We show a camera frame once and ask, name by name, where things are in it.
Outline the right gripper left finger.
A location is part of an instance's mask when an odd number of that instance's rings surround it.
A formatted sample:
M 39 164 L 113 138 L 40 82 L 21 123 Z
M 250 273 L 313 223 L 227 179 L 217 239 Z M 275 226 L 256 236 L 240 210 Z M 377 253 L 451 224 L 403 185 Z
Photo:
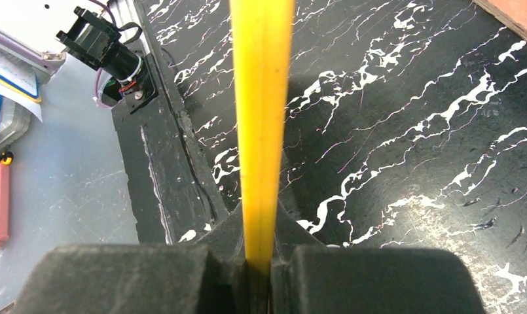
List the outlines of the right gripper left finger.
M 207 245 L 63 245 L 34 267 L 14 313 L 245 313 Z

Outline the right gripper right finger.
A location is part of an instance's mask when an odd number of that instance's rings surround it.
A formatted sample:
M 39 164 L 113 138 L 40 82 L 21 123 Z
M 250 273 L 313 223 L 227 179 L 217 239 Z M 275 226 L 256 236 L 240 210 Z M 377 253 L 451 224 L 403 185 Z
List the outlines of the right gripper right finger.
M 272 313 L 484 313 L 463 262 L 440 249 L 300 246 L 272 267 Z

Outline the yellow framed whiteboard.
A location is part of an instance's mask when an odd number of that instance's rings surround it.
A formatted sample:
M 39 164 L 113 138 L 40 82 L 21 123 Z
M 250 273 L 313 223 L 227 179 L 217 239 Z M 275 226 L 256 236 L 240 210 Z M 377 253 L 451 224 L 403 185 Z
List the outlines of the yellow framed whiteboard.
M 245 258 L 270 271 L 278 206 L 294 1 L 231 1 Z

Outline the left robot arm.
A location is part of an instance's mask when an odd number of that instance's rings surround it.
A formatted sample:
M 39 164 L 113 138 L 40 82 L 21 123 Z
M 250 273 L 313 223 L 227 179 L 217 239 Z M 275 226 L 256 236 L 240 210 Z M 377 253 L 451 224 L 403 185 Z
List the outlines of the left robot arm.
M 135 22 L 121 27 L 97 14 L 76 7 L 76 22 L 56 38 L 89 68 L 106 72 L 119 85 L 118 94 L 134 114 L 158 96 L 154 57 L 142 48 L 142 28 Z

